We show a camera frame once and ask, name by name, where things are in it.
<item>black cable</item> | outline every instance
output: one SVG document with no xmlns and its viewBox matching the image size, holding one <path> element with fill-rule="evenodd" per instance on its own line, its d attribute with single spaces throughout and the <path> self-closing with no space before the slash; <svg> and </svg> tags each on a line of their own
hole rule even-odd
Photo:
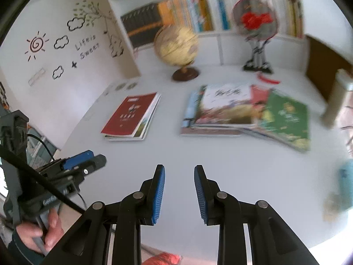
<svg viewBox="0 0 353 265">
<path fill-rule="evenodd" d="M 62 194 L 59 190 L 56 189 L 54 185 L 48 182 L 45 177 L 41 176 L 37 173 L 32 167 L 30 167 L 27 163 L 19 159 L 15 154 L 6 149 L 3 145 L 0 144 L 0 157 L 6 160 L 9 164 L 13 165 L 19 170 L 24 171 L 30 177 L 32 177 L 36 182 L 38 182 L 41 186 L 43 186 L 46 190 L 48 190 L 51 194 L 56 196 L 60 201 L 65 203 L 67 206 L 71 207 L 73 210 L 76 210 L 78 213 L 83 214 L 85 210 L 79 207 L 76 203 L 72 202 L 69 198 L 67 198 L 64 194 Z"/>
<path fill-rule="evenodd" d="M 84 206 L 85 209 L 87 210 L 87 203 L 86 203 L 86 201 L 83 199 L 82 195 L 81 195 L 79 192 L 77 193 L 77 195 L 78 195 L 79 197 L 81 197 L 81 199 L 82 199 L 82 201 L 83 201 L 83 206 Z"/>
<path fill-rule="evenodd" d="M 55 161 L 54 156 L 52 155 L 52 153 L 50 152 L 49 148 L 47 147 L 47 145 L 44 143 L 43 140 L 41 140 L 39 137 L 35 136 L 34 134 L 27 133 L 27 136 L 35 138 L 35 139 L 38 140 L 42 145 L 44 145 L 45 149 L 46 149 L 47 152 L 49 153 L 49 155 L 50 155 L 50 157 L 52 158 L 52 160 Z"/>
</svg>

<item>hand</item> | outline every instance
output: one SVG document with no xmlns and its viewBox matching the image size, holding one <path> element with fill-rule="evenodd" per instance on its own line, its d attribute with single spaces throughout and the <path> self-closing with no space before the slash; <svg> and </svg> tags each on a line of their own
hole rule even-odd
<svg viewBox="0 0 353 265">
<path fill-rule="evenodd" d="M 49 211 L 48 221 L 49 229 L 45 236 L 44 248 L 49 252 L 64 235 L 64 230 L 61 227 L 58 213 L 54 208 Z M 42 229 L 33 223 L 23 222 L 16 227 L 16 231 L 24 245 L 33 251 L 42 253 L 32 239 L 32 237 L 41 237 L 43 235 Z"/>
</svg>

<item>globe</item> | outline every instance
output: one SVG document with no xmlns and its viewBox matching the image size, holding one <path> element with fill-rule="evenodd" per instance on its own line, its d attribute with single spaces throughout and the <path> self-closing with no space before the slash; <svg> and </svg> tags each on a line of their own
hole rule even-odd
<svg viewBox="0 0 353 265">
<path fill-rule="evenodd" d="M 186 81 L 198 76 L 198 70 L 186 67 L 194 62 L 198 50 L 197 35 L 191 28 L 168 25 L 161 28 L 154 41 L 155 52 L 165 63 L 181 67 L 173 79 Z"/>
</svg>

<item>table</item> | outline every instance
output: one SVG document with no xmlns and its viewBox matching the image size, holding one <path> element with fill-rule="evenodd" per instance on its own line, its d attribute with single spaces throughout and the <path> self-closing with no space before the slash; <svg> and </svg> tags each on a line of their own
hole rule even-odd
<svg viewBox="0 0 353 265">
<path fill-rule="evenodd" d="M 239 201 L 266 200 L 307 247 L 341 231 L 345 215 L 336 222 L 323 220 L 324 200 L 338 193 L 338 169 L 349 158 L 343 133 L 327 130 L 320 115 L 326 103 L 301 72 L 274 69 L 275 86 L 310 109 L 311 151 L 300 153 L 276 141 L 240 137 L 189 137 L 179 135 L 189 95 L 203 84 L 262 84 L 254 73 L 238 66 L 200 67 L 198 78 L 187 83 L 171 81 L 171 73 L 156 71 L 137 79 L 137 86 L 116 91 L 111 84 L 76 126 L 61 151 L 73 156 L 84 150 L 107 157 L 105 168 L 81 185 L 88 204 L 120 201 L 152 178 L 157 164 L 165 166 L 161 215 L 155 226 L 142 226 L 142 243 L 175 254 L 216 260 L 218 226 L 204 225 L 195 192 L 194 167 L 203 165 L 207 178 Z M 127 95 L 154 91 L 162 97 L 144 141 L 108 142 L 100 131 Z"/>
</svg>

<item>sleeve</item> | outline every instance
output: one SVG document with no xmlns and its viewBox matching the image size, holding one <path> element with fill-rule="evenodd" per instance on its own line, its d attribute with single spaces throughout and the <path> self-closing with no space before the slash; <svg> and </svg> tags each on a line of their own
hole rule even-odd
<svg viewBox="0 0 353 265">
<path fill-rule="evenodd" d="M 12 234 L 12 241 L 8 245 L 8 251 L 19 265 L 39 265 L 44 256 L 27 248 L 21 241 L 15 230 Z"/>
</svg>

